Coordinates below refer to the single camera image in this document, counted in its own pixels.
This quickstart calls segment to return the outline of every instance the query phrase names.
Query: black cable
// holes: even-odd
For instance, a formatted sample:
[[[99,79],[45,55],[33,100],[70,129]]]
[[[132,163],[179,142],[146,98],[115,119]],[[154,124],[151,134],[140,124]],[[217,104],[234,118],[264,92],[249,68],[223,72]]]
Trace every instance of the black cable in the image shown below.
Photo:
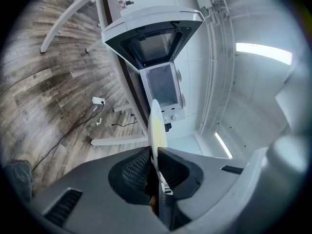
[[[133,123],[129,123],[129,124],[124,125],[124,126],[119,125],[119,124],[112,124],[112,126],[121,126],[121,127],[125,127],[125,126],[132,125],[132,124],[136,124],[136,123],[137,123],[137,121],[136,121],[136,122],[133,122]]]
[[[77,127],[81,126],[82,124],[88,122],[89,120],[91,120],[92,118],[94,118],[95,116],[97,116],[100,112],[102,112],[103,107],[104,107],[104,102],[102,101],[102,109],[101,109],[101,111],[97,112],[94,116],[88,118],[87,120],[83,121],[82,123],[78,124],[77,126],[71,127],[71,129],[58,141],[58,143],[57,143],[54,147],[52,147],[52,148],[47,152],[47,154],[38,162],[37,165],[34,166],[33,171],[39,166],[39,164],[40,164],[45,158],[47,158],[47,156],[52,152],[52,150],[53,150],[54,148],[56,148],[66,136],[68,136],[68,135],[69,135],[73,130],[75,130]]]

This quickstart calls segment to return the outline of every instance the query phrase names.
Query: microwave control knob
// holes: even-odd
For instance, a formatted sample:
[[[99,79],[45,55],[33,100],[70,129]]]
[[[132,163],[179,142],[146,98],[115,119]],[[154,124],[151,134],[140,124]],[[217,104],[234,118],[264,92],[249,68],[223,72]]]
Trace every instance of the microwave control knob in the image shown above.
[[[177,115],[172,115],[172,116],[171,116],[171,119],[172,119],[172,120],[177,120]]]

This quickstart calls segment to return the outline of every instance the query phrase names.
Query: table top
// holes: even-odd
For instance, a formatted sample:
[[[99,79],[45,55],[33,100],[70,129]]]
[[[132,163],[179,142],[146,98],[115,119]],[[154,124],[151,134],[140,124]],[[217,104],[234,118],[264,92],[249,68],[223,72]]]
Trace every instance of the table top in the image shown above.
[[[120,6],[116,0],[119,9],[113,4],[114,0],[103,0],[105,16],[107,19],[108,25],[113,22],[113,19],[116,20],[120,17]],[[148,126],[148,118],[149,118],[149,107],[145,98],[144,91],[141,88],[139,73],[134,72],[131,68],[127,67],[127,64],[123,58],[118,56],[118,60],[120,66],[122,68],[123,74],[127,80],[127,83],[130,88],[130,92],[135,100],[136,106],[143,118],[143,121]]]

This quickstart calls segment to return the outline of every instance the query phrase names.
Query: rectangular light panel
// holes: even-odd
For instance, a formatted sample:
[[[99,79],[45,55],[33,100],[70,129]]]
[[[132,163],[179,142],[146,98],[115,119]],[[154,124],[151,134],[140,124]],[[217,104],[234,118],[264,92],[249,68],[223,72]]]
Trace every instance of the rectangular light panel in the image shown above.
[[[215,133],[214,136],[219,140],[221,146],[225,150],[226,154],[228,155],[229,158],[233,158],[233,155],[231,154],[230,150],[227,148],[223,140],[221,139],[220,135],[218,133]]]
[[[293,58],[292,53],[286,50],[252,43],[238,42],[236,44],[236,51],[269,57],[281,61],[287,65],[291,65]]]

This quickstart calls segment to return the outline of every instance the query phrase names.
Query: gray fabric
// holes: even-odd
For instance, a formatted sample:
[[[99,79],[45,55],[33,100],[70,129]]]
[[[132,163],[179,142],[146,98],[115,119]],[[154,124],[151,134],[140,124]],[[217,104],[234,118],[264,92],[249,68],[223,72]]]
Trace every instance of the gray fabric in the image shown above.
[[[31,164],[26,160],[13,160],[4,167],[4,172],[18,197],[30,202],[34,184]]]

